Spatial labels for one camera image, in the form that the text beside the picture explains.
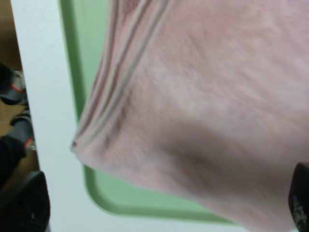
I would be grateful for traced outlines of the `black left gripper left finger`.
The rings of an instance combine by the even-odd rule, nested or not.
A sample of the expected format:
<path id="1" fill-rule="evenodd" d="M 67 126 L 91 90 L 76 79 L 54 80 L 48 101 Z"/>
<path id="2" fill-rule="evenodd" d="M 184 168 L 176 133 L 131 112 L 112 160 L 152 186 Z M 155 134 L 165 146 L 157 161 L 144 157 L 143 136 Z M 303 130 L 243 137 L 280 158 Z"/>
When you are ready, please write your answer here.
<path id="1" fill-rule="evenodd" d="M 51 206 L 45 174 L 30 172 L 0 194 L 2 232 L 45 232 Z"/>

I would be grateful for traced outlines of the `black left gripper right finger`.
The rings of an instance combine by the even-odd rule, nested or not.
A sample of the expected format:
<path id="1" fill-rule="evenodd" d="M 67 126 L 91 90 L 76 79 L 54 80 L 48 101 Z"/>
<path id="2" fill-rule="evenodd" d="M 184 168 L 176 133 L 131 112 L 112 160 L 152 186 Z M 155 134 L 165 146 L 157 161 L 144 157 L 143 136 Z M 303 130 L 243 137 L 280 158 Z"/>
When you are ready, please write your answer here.
<path id="1" fill-rule="evenodd" d="M 309 163 L 295 167 L 289 197 L 289 209 L 299 232 L 309 232 Z"/>

